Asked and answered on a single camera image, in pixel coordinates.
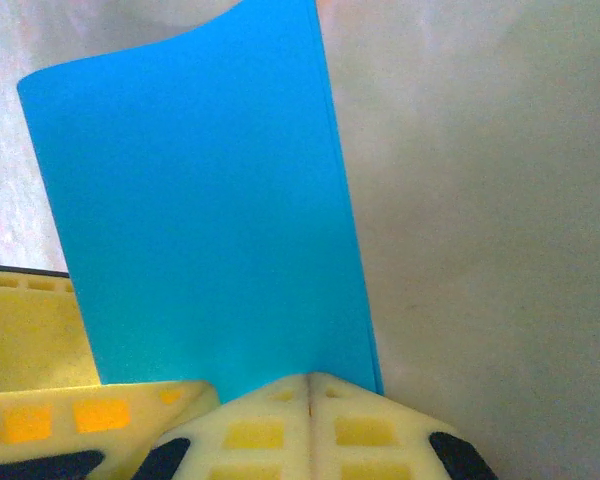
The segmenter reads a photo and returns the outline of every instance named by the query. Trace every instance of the blue folder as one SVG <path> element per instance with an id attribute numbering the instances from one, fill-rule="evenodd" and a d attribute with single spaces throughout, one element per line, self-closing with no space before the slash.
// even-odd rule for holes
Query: blue folder
<path id="1" fill-rule="evenodd" d="M 18 91 L 103 383 L 381 393 L 312 0 L 244 0 Z"/>

